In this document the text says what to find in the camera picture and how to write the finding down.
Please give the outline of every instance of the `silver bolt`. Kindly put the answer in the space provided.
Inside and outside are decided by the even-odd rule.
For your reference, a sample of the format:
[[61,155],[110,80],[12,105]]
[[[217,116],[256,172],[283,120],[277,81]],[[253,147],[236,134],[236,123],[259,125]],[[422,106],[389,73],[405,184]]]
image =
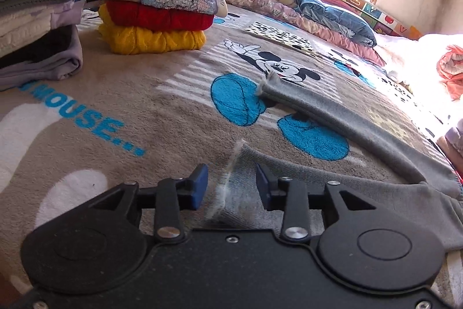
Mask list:
[[229,244],[236,244],[239,241],[239,238],[236,236],[230,236],[230,237],[227,237],[225,240]]
[[431,303],[429,301],[421,301],[416,306],[416,309],[431,309]]
[[32,307],[34,309],[48,309],[48,305],[45,304],[43,301],[37,301],[34,304],[32,304]]
[[292,226],[285,230],[285,235],[287,235],[290,239],[303,239],[307,237],[309,232],[305,228],[300,226]]
[[180,229],[173,226],[163,226],[157,230],[157,234],[163,239],[174,239],[180,236]]

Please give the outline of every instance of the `bed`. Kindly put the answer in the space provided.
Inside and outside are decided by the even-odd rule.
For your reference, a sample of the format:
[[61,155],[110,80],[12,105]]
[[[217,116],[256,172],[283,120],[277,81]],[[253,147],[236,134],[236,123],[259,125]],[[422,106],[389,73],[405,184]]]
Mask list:
[[[281,214],[263,211],[254,177],[245,177],[243,187],[230,180],[243,156],[259,156],[357,177],[356,189],[436,232],[449,253],[432,289],[455,307],[463,304],[461,183],[435,145],[439,120],[383,70],[231,5],[196,51],[112,54],[99,23],[87,11],[79,26],[84,65],[78,75],[2,94],[0,266],[15,287],[28,286],[19,250],[31,230],[121,182],[152,186],[199,163],[209,165],[209,187],[201,211],[188,214],[189,227],[278,230]],[[372,138],[417,151],[416,159],[398,168],[389,160],[394,149],[371,147],[353,131],[346,138],[336,115],[330,122],[337,126],[329,127],[320,114],[307,117],[290,101],[257,96],[271,78],[368,120]],[[320,214],[311,216],[312,234],[321,233]],[[144,212],[141,229],[152,221]]]

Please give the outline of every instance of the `lavender cloth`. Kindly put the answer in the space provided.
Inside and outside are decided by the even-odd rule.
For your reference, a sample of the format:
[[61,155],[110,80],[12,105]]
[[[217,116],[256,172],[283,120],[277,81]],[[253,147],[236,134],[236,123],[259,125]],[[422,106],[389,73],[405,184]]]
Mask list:
[[445,138],[463,157],[463,118],[445,133]]
[[77,74],[82,68],[82,46],[77,27],[72,27],[71,44],[67,50],[37,63],[21,62],[0,70],[0,91],[29,81],[59,81]]
[[50,18],[50,29],[55,30],[56,28],[64,27],[65,25],[80,24],[84,5],[85,1],[81,0],[79,2],[75,2],[70,10],[60,13],[52,13],[52,17]]

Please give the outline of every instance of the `mickey mouse blanket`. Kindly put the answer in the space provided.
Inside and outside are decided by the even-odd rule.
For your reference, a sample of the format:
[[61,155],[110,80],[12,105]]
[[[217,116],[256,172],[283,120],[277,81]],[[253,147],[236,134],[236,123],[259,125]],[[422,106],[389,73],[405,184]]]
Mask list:
[[[461,186],[433,145],[439,122],[373,65],[233,6],[226,17],[214,18],[198,51],[115,55],[96,27],[80,29],[84,65],[78,75],[0,93],[0,267],[15,284],[27,283],[19,257],[27,233],[124,181],[152,186],[207,163],[207,198],[201,211],[187,216],[188,225],[233,224],[224,202],[233,190],[222,183],[243,140],[290,163],[398,188],[418,185],[423,196],[417,203],[430,192],[440,203],[435,213],[425,208],[436,218],[429,227],[447,249],[463,247]],[[272,77],[302,90],[297,96],[304,101],[317,96],[337,104],[338,112],[349,110],[386,133],[388,143],[406,145],[402,154],[413,154],[396,164],[378,153],[374,140],[356,137],[361,129],[348,134],[293,101],[257,95]],[[432,174],[421,170],[426,162],[436,167]],[[260,200],[247,206],[244,219]],[[150,224],[152,214],[144,213],[141,229]]]

